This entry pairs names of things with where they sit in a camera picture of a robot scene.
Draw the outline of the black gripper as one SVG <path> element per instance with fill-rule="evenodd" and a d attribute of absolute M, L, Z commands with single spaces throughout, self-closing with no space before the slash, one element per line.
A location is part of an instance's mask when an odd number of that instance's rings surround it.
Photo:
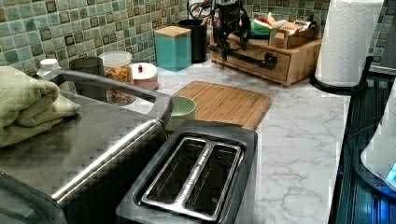
<path fill-rule="evenodd" d="M 214 28 L 214 37 L 218 53 L 226 61 L 231 52 L 228 35 L 237 33 L 240 48 L 245 50 L 250 39 L 250 20 L 241 0 L 215 0 L 215 9 L 218 10 L 219 25 Z"/>

